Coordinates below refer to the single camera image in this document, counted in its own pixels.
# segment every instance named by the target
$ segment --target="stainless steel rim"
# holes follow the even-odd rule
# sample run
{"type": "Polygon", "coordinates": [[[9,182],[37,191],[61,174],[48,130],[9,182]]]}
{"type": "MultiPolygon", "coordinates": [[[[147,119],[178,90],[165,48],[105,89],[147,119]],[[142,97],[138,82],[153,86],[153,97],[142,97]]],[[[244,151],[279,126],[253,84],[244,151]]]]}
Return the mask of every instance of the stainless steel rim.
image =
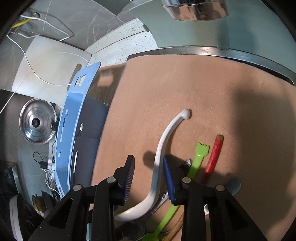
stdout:
{"type": "Polygon", "coordinates": [[[233,49],[217,49],[216,47],[199,47],[199,46],[179,46],[179,47],[168,47],[145,51],[141,53],[132,54],[127,60],[144,56],[144,55],[167,55],[167,54],[196,54],[196,55],[208,55],[215,57],[222,57],[227,59],[233,59],[241,61],[246,64],[251,64],[257,68],[263,67],[272,72],[278,73],[286,78],[286,81],[292,85],[295,85],[296,73],[290,69],[259,55],[233,50],[233,49]]]}
{"type": "MultiPolygon", "coordinates": [[[[40,99],[38,99],[38,98],[31,99],[31,100],[29,100],[29,101],[28,101],[28,102],[22,107],[21,112],[20,112],[20,117],[19,117],[19,127],[20,127],[20,130],[21,130],[21,133],[22,133],[23,137],[24,137],[28,142],[33,143],[33,144],[37,144],[37,145],[43,145],[43,144],[46,144],[47,142],[49,142],[49,141],[53,138],[53,136],[55,135],[55,131],[52,130],[52,132],[51,132],[51,134],[49,135],[49,137],[48,137],[47,139],[45,139],[43,142],[33,142],[33,141],[31,141],[30,139],[28,139],[28,138],[26,137],[26,135],[25,135],[24,132],[23,132],[23,127],[22,127],[22,124],[21,124],[21,122],[22,122],[22,115],[23,115],[25,109],[27,108],[27,106],[28,106],[30,103],[32,103],[32,102],[34,102],[34,101],[36,101],[36,100],[40,100],[40,99]]],[[[53,106],[52,106],[48,101],[45,101],[45,100],[40,100],[40,101],[43,101],[43,102],[47,103],[48,106],[50,106],[50,108],[53,110],[53,113],[54,113],[54,121],[57,121],[57,114],[56,114],[55,109],[53,108],[53,106]]]]}

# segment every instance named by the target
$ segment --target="green plastic utensil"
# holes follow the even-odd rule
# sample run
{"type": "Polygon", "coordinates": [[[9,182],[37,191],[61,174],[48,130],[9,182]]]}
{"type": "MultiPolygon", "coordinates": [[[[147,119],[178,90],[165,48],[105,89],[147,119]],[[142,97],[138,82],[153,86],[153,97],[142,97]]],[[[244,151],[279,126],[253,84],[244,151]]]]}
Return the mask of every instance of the green plastic utensil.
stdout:
{"type": "MultiPolygon", "coordinates": [[[[200,168],[200,165],[202,164],[203,158],[209,153],[210,147],[204,144],[201,144],[198,142],[196,148],[195,148],[195,157],[193,159],[193,162],[191,164],[191,167],[189,169],[187,177],[194,179],[198,169],[200,168]]],[[[165,217],[161,221],[161,223],[158,225],[154,233],[152,234],[145,234],[142,241],[159,241],[160,238],[158,235],[160,232],[164,229],[164,227],[169,223],[169,221],[173,218],[176,211],[179,209],[180,206],[174,206],[172,205],[168,212],[166,213],[165,217]]]]}

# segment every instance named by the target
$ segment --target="brown wooden handle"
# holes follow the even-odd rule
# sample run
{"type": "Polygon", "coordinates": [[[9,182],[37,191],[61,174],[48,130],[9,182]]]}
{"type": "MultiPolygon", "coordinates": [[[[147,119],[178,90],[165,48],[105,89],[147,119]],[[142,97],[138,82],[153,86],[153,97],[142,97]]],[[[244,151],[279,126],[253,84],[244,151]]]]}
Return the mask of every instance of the brown wooden handle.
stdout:
{"type": "Polygon", "coordinates": [[[171,241],[172,240],[172,238],[178,233],[178,231],[182,227],[182,225],[183,225],[183,218],[184,218],[184,215],[182,213],[181,217],[179,218],[179,220],[177,221],[177,223],[174,225],[174,227],[172,228],[172,230],[169,232],[169,234],[163,238],[163,241],[171,241]]]}

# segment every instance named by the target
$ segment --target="white cutting board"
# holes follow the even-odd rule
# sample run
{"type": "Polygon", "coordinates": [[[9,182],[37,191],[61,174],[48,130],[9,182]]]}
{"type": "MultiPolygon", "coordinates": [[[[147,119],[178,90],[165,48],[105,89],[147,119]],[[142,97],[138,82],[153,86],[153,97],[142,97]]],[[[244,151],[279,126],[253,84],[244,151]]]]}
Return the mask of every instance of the white cutting board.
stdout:
{"type": "MultiPolygon", "coordinates": [[[[88,62],[79,56],[59,52],[74,53],[87,61],[91,58],[91,54],[83,50],[41,36],[34,38],[26,51],[26,56],[33,70],[41,79],[57,85],[69,84],[76,66],[81,64],[84,68],[88,62]]],[[[53,86],[38,79],[30,69],[25,57],[18,68],[12,91],[17,89],[23,79],[24,81],[16,93],[46,100],[63,107],[67,86],[53,86]]]]}

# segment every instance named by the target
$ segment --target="yellow cable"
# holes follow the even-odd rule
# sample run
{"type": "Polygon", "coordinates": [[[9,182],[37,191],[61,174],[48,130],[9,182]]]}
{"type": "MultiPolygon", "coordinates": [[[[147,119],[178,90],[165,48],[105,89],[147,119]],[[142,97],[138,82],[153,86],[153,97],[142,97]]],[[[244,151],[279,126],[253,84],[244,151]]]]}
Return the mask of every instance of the yellow cable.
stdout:
{"type": "Polygon", "coordinates": [[[31,19],[26,19],[26,20],[20,21],[20,22],[14,24],[11,28],[16,28],[18,26],[22,26],[23,24],[30,22],[30,21],[31,21],[31,19]]]}

